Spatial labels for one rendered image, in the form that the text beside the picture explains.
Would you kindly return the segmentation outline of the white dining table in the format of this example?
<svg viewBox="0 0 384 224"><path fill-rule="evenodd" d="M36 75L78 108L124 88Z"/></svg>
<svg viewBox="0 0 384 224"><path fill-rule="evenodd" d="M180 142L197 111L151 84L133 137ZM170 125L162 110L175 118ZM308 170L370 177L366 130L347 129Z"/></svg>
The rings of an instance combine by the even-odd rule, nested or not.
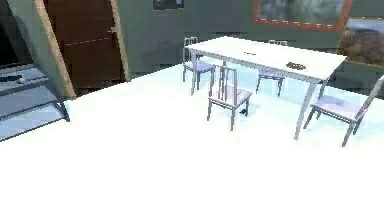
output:
<svg viewBox="0 0 384 224"><path fill-rule="evenodd" d="M196 84L197 54L222 60L223 65L226 65L227 62L231 62L250 68L277 72L285 77L308 82L309 87L303 99L296 124L295 140L299 138L306 109L317 85L322 83L322 88L325 88L327 80L346 59L343 55L333 53L281 46L228 36L192 44L189 45L187 49L192 54L191 61L193 64L191 94L194 94ZM244 51L256 53L257 55L247 55L243 53ZM295 70L288 68L286 67L288 62L305 65L306 69Z"/></svg>

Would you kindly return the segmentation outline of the white chair lilac seat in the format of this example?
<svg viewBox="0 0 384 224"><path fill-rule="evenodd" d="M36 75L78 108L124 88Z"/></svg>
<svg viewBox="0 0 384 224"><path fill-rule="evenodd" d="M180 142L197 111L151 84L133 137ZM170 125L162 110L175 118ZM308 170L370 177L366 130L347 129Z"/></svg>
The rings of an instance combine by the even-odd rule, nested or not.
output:
<svg viewBox="0 0 384 224"><path fill-rule="evenodd" d="M212 106L217 105L231 111L230 130L234 129L235 112L241 106L249 111L252 93L238 88L238 71L223 65L215 65L211 72L208 91L208 114L210 120Z"/></svg>
<svg viewBox="0 0 384 224"><path fill-rule="evenodd" d="M288 45L288 42L285 40L269 40L269 43L281 45L281 46L287 46ZM280 75L276 72L260 70L259 74L258 74L256 90L259 90L259 86L260 86L262 79L275 80L277 82L277 87L278 87L277 96L280 96L281 90L282 90L282 84L283 84L283 81L285 79L285 77L283 75Z"/></svg>
<svg viewBox="0 0 384 224"><path fill-rule="evenodd" d="M199 42L199 39L197 37L185 37L183 41L183 81L186 81L186 71L191 71L193 72L193 64L191 61L192 54L191 52L187 49L187 47L191 44L196 44ZM201 80L201 75L206 72L213 72L215 67L212 64L209 64L203 60L199 59L199 56L196 56L196 64L197 64L197 76L196 76L196 87L200 88L200 80Z"/></svg>
<svg viewBox="0 0 384 224"><path fill-rule="evenodd" d="M384 74L376 81L369 96L362 105L354 104L329 95L321 96L315 103L310 105L311 110L303 128L306 129L308 127L314 114L317 114L317 119L324 114L328 117L347 123L349 127L342 142L342 147L345 147L349 137L356 134L369 106L376 98L383 85Z"/></svg>

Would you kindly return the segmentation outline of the dark brown room door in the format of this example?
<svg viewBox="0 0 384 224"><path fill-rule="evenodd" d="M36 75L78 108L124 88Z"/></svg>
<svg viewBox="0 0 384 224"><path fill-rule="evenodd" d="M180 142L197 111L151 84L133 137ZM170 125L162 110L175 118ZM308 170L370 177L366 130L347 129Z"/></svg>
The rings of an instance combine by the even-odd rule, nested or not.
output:
<svg viewBox="0 0 384 224"><path fill-rule="evenodd" d="M74 88L123 81L110 0L43 0Z"/></svg>

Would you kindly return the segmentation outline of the small dark wall picture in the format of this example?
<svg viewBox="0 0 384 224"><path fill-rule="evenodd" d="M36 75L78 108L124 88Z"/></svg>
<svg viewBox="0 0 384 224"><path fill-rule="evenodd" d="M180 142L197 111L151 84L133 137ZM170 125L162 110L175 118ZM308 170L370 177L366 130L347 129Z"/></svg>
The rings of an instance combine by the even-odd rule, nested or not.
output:
<svg viewBox="0 0 384 224"><path fill-rule="evenodd" d="M184 0L153 0L152 5L154 10L183 9Z"/></svg>

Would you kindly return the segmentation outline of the grey shelf unit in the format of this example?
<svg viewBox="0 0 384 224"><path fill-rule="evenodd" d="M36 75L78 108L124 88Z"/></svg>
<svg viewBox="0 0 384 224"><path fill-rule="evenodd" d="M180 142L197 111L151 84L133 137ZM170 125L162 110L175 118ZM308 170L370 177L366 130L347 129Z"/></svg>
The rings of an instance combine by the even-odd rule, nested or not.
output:
<svg viewBox="0 0 384 224"><path fill-rule="evenodd" d="M0 142L61 119L70 121L64 96L44 70L33 64L0 69L0 76L9 75L26 81L0 82Z"/></svg>

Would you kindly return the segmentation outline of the red framed wall picture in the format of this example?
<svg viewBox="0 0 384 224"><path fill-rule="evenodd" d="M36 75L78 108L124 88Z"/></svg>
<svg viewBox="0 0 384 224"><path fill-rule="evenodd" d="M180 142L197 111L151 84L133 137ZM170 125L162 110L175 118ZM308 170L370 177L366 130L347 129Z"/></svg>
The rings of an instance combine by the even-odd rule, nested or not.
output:
<svg viewBox="0 0 384 224"><path fill-rule="evenodd" d="M353 0L254 0L252 20L314 31L340 32Z"/></svg>

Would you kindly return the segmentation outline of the gold framed landscape picture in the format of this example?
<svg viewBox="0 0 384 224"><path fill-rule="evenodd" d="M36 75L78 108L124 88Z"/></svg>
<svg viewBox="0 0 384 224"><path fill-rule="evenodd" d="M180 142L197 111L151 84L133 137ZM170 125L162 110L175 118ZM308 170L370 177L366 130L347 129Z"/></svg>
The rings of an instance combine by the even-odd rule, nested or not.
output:
<svg viewBox="0 0 384 224"><path fill-rule="evenodd" d="M337 53L348 62L384 69L384 17L349 17Z"/></svg>

